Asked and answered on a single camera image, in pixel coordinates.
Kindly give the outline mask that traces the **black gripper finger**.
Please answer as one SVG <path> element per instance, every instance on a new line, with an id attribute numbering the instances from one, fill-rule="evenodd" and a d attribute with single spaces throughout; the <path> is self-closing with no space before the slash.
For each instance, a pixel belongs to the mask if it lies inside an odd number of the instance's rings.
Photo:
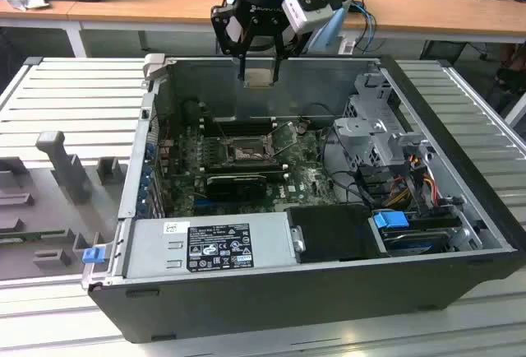
<path id="1" fill-rule="evenodd" d="M 291 26 L 284 28 L 274 37 L 275 58 L 272 69 L 272 85 L 279 79 L 279 69 L 283 60 L 298 57 L 309 40 L 309 33 L 298 34 Z"/>
<path id="2" fill-rule="evenodd" d="M 238 79 L 245 80 L 246 57 L 256 33 L 252 4 L 236 1 L 233 5 L 213 7 L 211 22 L 223 54 L 239 60 Z"/>

